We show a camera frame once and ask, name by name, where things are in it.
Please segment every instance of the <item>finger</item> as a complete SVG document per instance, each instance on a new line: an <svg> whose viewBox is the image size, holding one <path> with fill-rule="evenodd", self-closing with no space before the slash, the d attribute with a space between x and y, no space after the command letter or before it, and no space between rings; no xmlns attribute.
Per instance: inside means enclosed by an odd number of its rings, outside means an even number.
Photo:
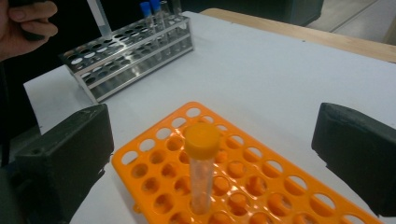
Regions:
<svg viewBox="0 0 396 224"><path fill-rule="evenodd" d="M37 2L22 7L11 7L8 16L17 22L33 21L49 18L58 11L56 5L51 1Z"/></svg>
<svg viewBox="0 0 396 224"><path fill-rule="evenodd" d="M58 34L58 28L50 22L26 21L21 23L21 28L37 35L55 36Z"/></svg>

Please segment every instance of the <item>orange plastic rack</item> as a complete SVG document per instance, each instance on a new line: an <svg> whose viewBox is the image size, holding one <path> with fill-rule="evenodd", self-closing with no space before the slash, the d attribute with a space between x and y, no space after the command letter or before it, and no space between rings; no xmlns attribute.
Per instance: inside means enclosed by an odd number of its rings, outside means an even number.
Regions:
<svg viewBox="0 0 396 224"><path fill-rule="evenodd" d="M209 122L221 132L210 212L190 208L183 132ZM381 223L272 149L203 105L190 102L132 140L112 158L149 223Z"/></svg>

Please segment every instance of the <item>human hand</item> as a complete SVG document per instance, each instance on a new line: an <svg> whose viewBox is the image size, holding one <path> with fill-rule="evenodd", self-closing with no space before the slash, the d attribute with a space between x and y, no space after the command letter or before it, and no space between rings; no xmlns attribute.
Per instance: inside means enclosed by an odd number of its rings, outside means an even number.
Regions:
<svg viewBox="0 0 396 224"><path fill-rule="evenodd" d="M0 62L38 49L56 35L58 28L48 18L57 10L51 1L9 7L8 0L0 0ZM23 36L22 29L43 35L44 39L29 41Z"/></svg>

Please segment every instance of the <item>black object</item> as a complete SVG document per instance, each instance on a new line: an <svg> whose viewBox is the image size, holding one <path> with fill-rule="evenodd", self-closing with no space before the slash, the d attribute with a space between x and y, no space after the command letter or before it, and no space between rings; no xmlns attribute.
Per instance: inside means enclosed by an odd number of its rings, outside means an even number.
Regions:
<svg viewBox="0 0 396 224"><path fill-rule="evenodd" d="M11 7L21 7L33 4L34 2L45 2L46 0L8 0L8 3ZM22 30L24 37L27 40L37 41L44 39L43 35L32 34L30 32L26 32Z"/></svg>
<svg viewBox="0 0 396 224"><path fill-rule="evenodd" d="M323 103L312 148L374 213L396 216L396 130L359 111Z"/></svg>
<svg viewBox="0 0 396 224"><path fill-rule="evenodd" d="M9 178L0 173L0 198L7 203L0 220L21 215L32 223L69 222L105 173L113 149L106 105L76 112L20 151Z"/></svg>

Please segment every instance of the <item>blue cap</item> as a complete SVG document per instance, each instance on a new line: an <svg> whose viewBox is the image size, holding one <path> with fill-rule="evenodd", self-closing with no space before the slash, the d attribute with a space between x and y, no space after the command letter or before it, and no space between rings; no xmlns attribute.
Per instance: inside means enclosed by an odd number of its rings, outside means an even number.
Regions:
<svg viewBox="0 0 396 224"><path fill-rule="evenodd" d="M140 8L142 9L143 15L145 17L151 15L151 8L150 8L150 5L149 5L149 2L140 3Z"/></svg>
<svg viewBox="0 0 396 224"><path fill-rule="evenodd" d="M149 0L154 11L161 9L160 0Z"/></svg>

